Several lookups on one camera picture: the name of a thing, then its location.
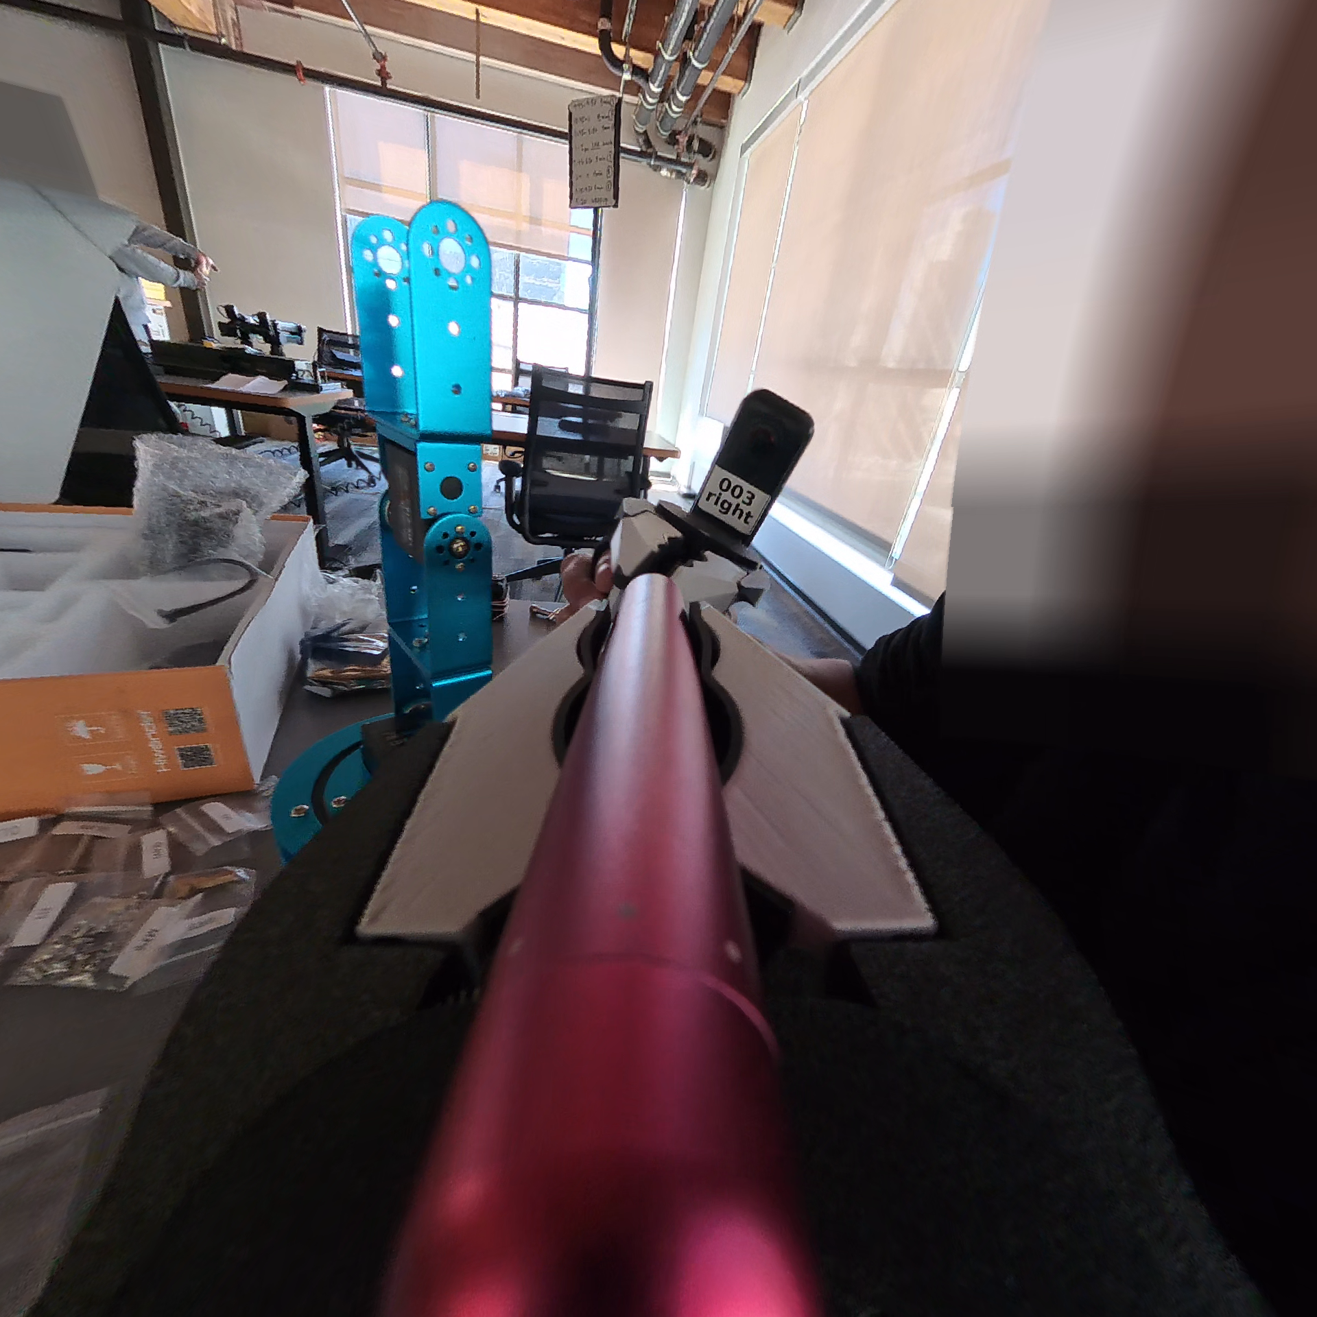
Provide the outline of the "person's right hand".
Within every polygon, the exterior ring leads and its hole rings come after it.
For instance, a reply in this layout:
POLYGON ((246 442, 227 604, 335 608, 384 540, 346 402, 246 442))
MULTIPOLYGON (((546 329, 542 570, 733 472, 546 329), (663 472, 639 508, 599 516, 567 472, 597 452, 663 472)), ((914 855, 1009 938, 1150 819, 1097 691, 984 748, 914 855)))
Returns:
POLYGON ((612 589, 610 552, 571 552, 559 563, 559 586, 563 608, 559 619, 575 616, 582 608, 605 601, 612 589))

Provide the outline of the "large beige roller blind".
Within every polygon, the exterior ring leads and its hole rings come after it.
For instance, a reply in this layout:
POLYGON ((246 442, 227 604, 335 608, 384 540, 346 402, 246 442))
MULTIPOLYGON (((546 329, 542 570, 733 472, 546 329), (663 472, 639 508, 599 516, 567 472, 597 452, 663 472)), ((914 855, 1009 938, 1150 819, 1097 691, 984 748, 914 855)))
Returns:
POLYGON ((1046 2, 803 2, 759 40, 703 250, 682 421, 814 419, 759 535, 944 587, 958 404, 1046 2))

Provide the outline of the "window with beige blinds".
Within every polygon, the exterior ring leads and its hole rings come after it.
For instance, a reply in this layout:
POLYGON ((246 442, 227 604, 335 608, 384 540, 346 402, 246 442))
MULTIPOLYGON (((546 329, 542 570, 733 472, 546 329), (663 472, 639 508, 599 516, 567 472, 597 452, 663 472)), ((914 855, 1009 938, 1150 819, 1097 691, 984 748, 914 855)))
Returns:
POLYGON ((480 225, 492 261, 492 387, 529 369, 584 374, 595 336, 595 219, 567 206, 559 142, 327 91, 341 244, 359 219, 409 221, 452 201, 480 225))

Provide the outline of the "red metal tube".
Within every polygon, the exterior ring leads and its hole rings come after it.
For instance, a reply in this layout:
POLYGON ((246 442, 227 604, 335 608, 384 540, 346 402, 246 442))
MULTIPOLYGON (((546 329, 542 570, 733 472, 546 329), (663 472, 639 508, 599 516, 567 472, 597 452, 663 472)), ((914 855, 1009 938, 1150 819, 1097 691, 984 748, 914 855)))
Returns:
POLYGON ((569 740, 378 1316, 820 1316, 682 597, 569 740))

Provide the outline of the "clear bubble wrap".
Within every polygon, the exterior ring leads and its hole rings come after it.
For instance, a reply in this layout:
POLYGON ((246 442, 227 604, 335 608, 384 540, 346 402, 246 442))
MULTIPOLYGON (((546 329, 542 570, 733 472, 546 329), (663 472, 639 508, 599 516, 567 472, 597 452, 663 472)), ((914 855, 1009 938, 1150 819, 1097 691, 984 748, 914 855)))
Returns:
POLYGON ((303 489, 303 470, 207 438, 133 438, 133 525, 144 574, 263 555, 263 523, 303 489))

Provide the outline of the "white and orange cardboard box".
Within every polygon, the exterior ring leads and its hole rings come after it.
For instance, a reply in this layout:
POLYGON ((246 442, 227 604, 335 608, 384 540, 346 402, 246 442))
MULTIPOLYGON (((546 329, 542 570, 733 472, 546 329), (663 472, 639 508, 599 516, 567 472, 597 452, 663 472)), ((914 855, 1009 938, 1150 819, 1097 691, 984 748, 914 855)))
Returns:
POLYGON ((242 572, 129 580, 124 508, 1 506, 1 625, 35 638, 1 663, 1 819, 254 786, 320 572, 307 518, 261 533, 258 572, 231 597, 242 572))

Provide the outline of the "person's right forearm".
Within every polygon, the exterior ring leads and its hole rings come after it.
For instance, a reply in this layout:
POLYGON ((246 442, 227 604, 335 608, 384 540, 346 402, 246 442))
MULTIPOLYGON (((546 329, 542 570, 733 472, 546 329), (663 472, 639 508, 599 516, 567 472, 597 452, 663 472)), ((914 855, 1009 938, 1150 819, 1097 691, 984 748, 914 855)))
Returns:
POLYGON ((937 725, 944 595, 922 616, 880 636, 858 663, 776 653, 848 716, 871 719, 893 740, 937 725))

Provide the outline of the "black mesh office chair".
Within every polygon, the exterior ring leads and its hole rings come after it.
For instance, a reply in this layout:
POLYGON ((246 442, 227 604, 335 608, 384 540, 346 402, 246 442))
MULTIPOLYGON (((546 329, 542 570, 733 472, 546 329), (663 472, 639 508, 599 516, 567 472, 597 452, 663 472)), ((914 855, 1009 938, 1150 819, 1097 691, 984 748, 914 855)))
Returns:
POLYGON ((563 553, 607 544, 620 504, 648 489, 650 393, 650 382, 533 367, 520 459, 499 463, 503 516, 522 540, 563 553))

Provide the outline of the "blue toy robot arm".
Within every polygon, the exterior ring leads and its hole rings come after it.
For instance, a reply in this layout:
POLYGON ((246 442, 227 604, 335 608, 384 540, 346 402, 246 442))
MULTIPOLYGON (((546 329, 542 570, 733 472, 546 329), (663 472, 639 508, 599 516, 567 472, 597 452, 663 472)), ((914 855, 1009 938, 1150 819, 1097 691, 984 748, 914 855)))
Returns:
POLYGON ((376 523, 393 712, 325 736, 280 776, 271 831, 284 863, 388 750, 492 678, 488 242, 463 208, 435 201, 407 229, 356 223, 350 269, 363 402, 386 474, 376 523))

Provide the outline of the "black hanging sign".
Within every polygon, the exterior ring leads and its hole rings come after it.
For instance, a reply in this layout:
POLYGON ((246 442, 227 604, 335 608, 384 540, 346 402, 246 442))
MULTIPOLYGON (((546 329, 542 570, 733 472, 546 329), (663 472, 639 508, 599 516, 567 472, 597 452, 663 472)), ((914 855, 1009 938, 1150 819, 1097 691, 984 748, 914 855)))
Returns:
POLYGON ((567 206, 618 204, 620 97, 605 93, 567 104, 567 206))

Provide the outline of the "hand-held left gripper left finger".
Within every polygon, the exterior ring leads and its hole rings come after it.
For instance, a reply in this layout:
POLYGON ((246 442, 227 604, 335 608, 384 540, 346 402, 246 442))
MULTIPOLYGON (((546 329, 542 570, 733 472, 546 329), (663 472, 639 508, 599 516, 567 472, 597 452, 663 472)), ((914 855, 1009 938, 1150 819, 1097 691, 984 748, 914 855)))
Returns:
POLYGON ((446 719, 446 742, 356 925, 361 942, 488 953, 558 778, 552 727, 601 606, 550 631, 446 719))

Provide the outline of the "wooden desk behind chair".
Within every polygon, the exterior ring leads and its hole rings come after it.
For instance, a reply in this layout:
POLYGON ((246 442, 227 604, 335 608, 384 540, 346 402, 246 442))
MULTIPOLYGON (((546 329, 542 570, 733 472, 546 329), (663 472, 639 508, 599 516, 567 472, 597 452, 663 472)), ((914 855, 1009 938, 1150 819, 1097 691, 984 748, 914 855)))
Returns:
MULTIPOLYGON (((484 448, 522 450, 527 436, 529 414, 525 410, 490 414, 490 436, 480 440, 484 448)), ((642 455, 650 461, 675 461, 680 457, 676 444, 659 435, 644 435, 642 455)))

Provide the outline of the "pile of small parts bags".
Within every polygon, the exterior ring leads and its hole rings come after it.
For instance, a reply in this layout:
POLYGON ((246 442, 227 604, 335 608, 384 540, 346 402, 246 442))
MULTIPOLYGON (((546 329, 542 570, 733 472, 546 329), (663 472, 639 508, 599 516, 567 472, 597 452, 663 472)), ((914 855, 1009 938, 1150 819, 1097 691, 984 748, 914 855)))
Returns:
POLYGON ((1 980, 142 995, 197 978, 273 859, 271 780, 148 802, 80 797, 1 823, 1 980))

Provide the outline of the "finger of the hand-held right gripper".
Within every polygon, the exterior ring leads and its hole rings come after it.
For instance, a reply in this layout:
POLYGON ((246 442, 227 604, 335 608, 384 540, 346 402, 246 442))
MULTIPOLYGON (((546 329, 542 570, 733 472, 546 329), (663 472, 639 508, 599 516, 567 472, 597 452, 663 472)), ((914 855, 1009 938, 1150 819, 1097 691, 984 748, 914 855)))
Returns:
POLYGON ((759 602, 767 589, 763 569, 744 569, 722 555, 699 555, 686 565, 686 606, 705 606, 725 614, 733 604, 750 608, 759 602))
POLYGON ((646 501, 622 501, 614 525, 616 591, 644 572, 665 572, 680 559, 680 529, 646 501))

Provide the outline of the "wooden desk with black legs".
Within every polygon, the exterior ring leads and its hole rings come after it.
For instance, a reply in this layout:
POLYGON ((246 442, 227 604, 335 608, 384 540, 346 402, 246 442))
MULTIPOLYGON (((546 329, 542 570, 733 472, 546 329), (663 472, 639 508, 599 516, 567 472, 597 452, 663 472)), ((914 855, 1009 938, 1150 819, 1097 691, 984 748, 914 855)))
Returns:
POLYGON ((284 416, 295 423, 299 467, 303 470, 303 499, 307 506, 307 518, 314 531, 314 550, 318 567, 327 567, 329 536, 324 525, 324 486, 320 478, 320 459, 310 435, 310 421, 331 412, 339 402, 350 399, 350 391, 337 389, 318 389, 293 391, 288 393, 254 393, 246 389, 229 389, 220 384, 197 382, 192 378, 169 378, 158 376, 165 399, 171 402, 197 402, 205 406, 222 408, 224 412, 252 412, 261 416, 284 416))

